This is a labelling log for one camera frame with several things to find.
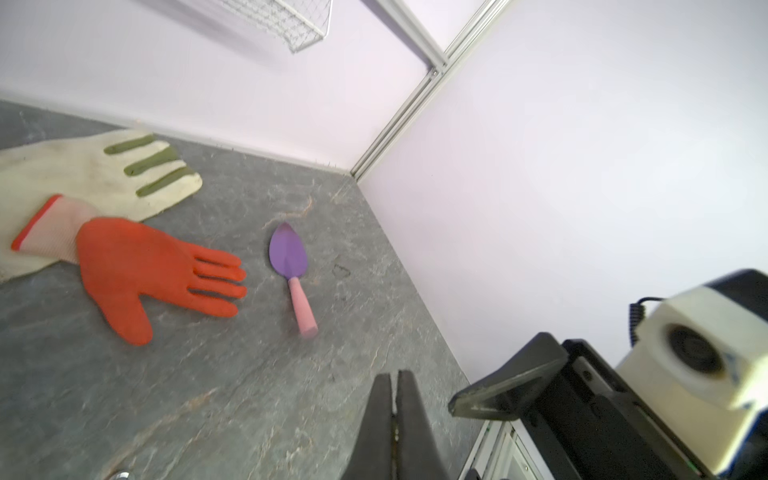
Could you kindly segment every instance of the white work glove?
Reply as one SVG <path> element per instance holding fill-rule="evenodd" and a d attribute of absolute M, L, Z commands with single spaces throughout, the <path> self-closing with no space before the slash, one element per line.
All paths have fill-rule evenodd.
<path fill-rule="evenodd" d="M 79 198 L 105 216 L 146 220 L 200 189 L 202 178 L 152 134 L 118 130 L 0 151 L 0 283 L 57 261 L 11 250 L 53 194 Z"/>

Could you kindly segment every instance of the purple trowel blade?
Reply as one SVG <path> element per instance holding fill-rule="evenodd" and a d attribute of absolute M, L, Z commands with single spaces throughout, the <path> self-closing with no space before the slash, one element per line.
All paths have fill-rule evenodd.
<path fill-rule="evenodd" d="M 306 272 L 306 251 L 301 238 L 288 223 L 281 223 L 270 240 L 272 268 L 288 280 Z"/>

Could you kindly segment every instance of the pink trowel handle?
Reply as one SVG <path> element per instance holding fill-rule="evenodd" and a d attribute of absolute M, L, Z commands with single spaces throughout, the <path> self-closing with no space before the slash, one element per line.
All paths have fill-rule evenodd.
<path fill-rule="evenodd" d="M 310 302 L 306 299 L 299 279 L 294 277 L 288 280 L 290 298 L 293 301 L 293 312 L 296 314 L 296 322 L 299 323 L 299 331 L 305 339 L 311 339 L 317 335 L 317 323 L 312 314 Z"/>

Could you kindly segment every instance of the green fingertip coating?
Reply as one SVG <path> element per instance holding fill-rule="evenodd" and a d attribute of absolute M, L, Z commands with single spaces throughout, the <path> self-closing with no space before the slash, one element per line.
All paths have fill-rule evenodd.
<path fill-rule="evenodd" d="M 189 167 L 181 167 L 170 172 L 164 177 L 158 178 L 154 182 L 148 185 L 144 185 L 142 188 L 136 190 L 137 197 L 146 197 L 149 194 L 160 190 L 161 188 L 172 184 L 176 180 L 182 178 L 184 175 L 195 175 L 197 172 Z"/>
<path fill-rule="evenodd" d="M 123 171 L 129 177 L 135 177 L 136 175 L 142 174 L 152 167 L 166 164 L 169 161 L 174 161 L 178 159 L 179 159 L 179 154 L 176 152 L 176 149 L 169 146 L 168 148 L 165 148 L 162 151 L 157 152 L 156 154 L 152 155 L 149 158 L 145 158 L 141 161 L 128 165 Z"/>
<path fill-rule="evenodd" d="M 149 134 L 146 137 L 124 141 L 123 143 L 117 145 L 110 145 L 104 149 L 104 153 L 107 155 L 121 154 L 124 151 L 130 150 L 131 148 L 143 147 L 144 145 L 149 145 L 152 142 L 154 142 L 154 135 Z"/>

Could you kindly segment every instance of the white baseboard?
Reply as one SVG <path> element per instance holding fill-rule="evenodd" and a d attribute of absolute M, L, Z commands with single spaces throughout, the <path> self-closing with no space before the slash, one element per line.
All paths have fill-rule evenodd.
<path fill-rule="evenodd" d="M 113 114 L 104 113 L 103 111 L 91 110 L 87 108 L 80 108 L 71 104 L 66 104 L 56 101 L 46 101 L 38 98 L 32 98 L 18 92 L 13 92 L 0 87 L 0 101 L 8 101 L 15 104 L 26 105 L 28 107 L 40 108 L 42 110 L 53 111 L 60 114 L 73 115 L 75 117 L 87 118 L 90 120 L 100 121 L 107 124 L 114 124 L 120 127 L 126 128 L 141 128 L 143 130 L 149 130 L 158 135 L 164 135 L 166 137 L 174 137 L 179 140 L 191 141 L 198 144 L 208 145 L 210 147 L 223 148 L 226 150 L 234 150 L 242 154 L 254 155 L 256 157 L 268 158 L 270 160 L 281 161 L 287 164 L 300 165 L 301 167 L 316 168 L 317 170 L 324 170 L 333 172 L 335 174 L 350 175 L 348 170 L 344 170 L 338 167 L 331 167 L 329 165 L 318 164 L 315 161 L 306 160 L 302 158 L 287 157 L 286 155 L 276 154 L 271 151 L 265 151 L 258 148 L 248 147 L 242 144 L 235 144 L 229 141 L 221 140 L 215 137 L 204 137 L 196 134 L 188 134 L 183 131 L 176 130 L 173 127 L 161 124 L 144 123 L 130 118 L 119 117 Z"/>

